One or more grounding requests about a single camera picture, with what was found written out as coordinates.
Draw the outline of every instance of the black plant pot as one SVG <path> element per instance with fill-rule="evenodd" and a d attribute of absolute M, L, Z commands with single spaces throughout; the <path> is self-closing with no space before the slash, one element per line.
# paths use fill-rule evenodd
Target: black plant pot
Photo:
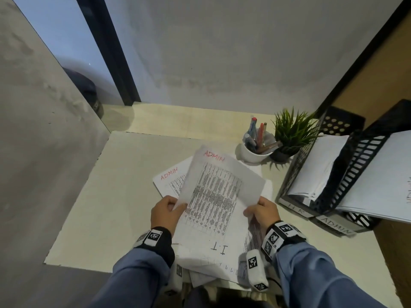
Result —
<path fill-rule="evenodd" d="M 291 156 L 295 155 L 298 151 L 293 154 L 285 154 L 281 149 L 276 149 L 272 154 L 270 154 L 270 159 L 277 164 L 287 163 Z"/>

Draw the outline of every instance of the stack of paper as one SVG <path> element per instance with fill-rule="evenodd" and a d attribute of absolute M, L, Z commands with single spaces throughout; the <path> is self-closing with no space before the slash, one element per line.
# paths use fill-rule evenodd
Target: stack of paper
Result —
<path fill-rule="evenodd" d="M 173 243 L 193 285 L 215 278 L 248 285 L 245 253 L 260 248 L 262 235 L 243 211 L 261 195 L 271 199 L 273 193 L 271 181 L 261 177 L 261 165 L 245 165 L 202 146 L 153 182 L 162 196 L 178 197 L 177 205 L 188 203 Z"/>
<path fill-rule="evenodd" d="M 335 159 L 347 142 L 348 135 L 324 135 L 317 138 L 288 195 L 302 195 L 317 200 L 324 190 Z"/>
<path fill-rule="evenodd" d="M 411 130 L 392 134 L 337 208 L 411 222 L 410 151 Z"/>

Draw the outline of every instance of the red pen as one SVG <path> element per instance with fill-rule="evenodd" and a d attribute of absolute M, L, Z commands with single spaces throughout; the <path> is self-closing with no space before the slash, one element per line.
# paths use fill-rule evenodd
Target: red pen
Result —
<path fill-rule="evenodd" d="M 264 133 L 264 123 L 261 123 L 260 128 L 258 129 L 258 138 L 257 138 L 257 146 L 259 148 L 263 146 L 263 133 Z"/>

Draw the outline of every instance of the hand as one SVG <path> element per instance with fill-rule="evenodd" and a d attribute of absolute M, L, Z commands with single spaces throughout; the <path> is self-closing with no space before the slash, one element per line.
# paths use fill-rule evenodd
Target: hand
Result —
<path fill-rule="evenodd" d="M 250 217 L 251 215 L 256 217 L 257 222 L 260 224 L 263 236 L 265 236 L 268 227 L 281 220 L 277 205 L 264 197 L 260 197 L 258 204 L 247 207 L 243 214 L 246 217 Z"/>
<path fill-rule="evenodd" d="M 179 205 L 173 211 L 174 204 L 176 204 L 176 202 L 177 199 L 175 197 L 167 195 L 151 209 L 151 229 L 161 226 L 167 228 L 170 231 L 171 236 L 174 235 L 177 222 L 187 208 L 187 203 L 185 203 Z"/>

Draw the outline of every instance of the wrist band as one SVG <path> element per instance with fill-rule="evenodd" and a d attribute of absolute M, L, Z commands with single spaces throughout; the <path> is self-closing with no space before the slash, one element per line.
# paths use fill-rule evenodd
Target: wrist band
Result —
<path fill-rule="evenodd" d="M 261 250 L 268 262 L 274 260 L 274 255 L 281 247 L 288 244 L 305 242 L 306 237 L 293 225 L 278 221 L 273 223 L 266 232 Z"/>
<path fill-rule="evenodd" d="M 144 248 L 155 252 L 170 268 L 176 258 L 171 247 L 171 233 L 164 227 L 154 227 L 143 233 L 134 243 L 133 248 Z"/>

